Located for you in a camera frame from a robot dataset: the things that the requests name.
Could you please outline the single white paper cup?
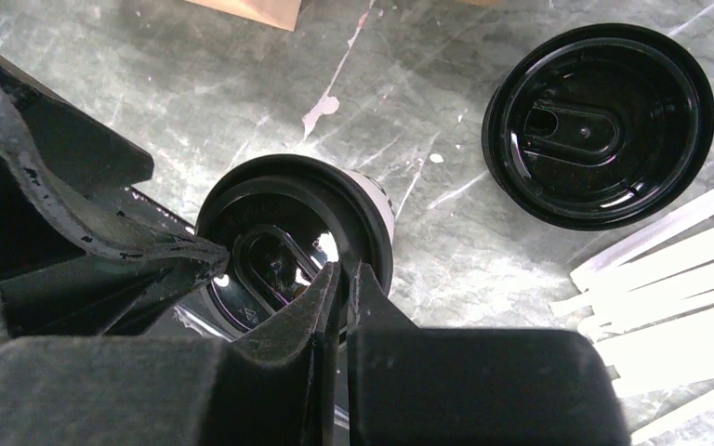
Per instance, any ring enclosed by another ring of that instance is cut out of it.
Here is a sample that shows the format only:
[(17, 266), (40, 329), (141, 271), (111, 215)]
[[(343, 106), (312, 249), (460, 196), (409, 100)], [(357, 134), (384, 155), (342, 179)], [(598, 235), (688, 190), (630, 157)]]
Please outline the single white paper cup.
[(380, 213), (390, 241), (393, 242), (396, 219), (390, 196), (375, 179), (360, 172), (344, 170), (344, 173), (354, 180), (367, 193), (375, 208)]

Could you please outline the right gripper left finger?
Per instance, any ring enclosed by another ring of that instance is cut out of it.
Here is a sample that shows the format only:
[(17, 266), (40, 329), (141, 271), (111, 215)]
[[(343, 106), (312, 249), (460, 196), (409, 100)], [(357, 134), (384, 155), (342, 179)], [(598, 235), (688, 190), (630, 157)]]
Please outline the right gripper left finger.
[(252, 332), (23, 337), (0, 348), (0, 445), (328, 445), (341, 269)]

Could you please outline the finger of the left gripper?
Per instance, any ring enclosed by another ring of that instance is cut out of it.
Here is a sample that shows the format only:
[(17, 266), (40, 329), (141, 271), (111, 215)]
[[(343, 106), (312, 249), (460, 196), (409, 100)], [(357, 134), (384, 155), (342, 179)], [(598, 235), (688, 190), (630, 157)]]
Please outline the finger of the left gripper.
[(0, 55), (0, 347), (140, 334), (224, 271), (225, 247), (161, 227), (134, 192), (152, 171), (146, 151)]

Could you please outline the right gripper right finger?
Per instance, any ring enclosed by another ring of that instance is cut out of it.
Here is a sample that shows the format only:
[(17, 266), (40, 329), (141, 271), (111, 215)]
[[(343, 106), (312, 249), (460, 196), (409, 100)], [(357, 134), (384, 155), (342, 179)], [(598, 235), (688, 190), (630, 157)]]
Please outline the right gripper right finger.
[(349, 291), (352, 444), (629, 444), (606, 366), (583, 335), (420, 328), (367, 264)]

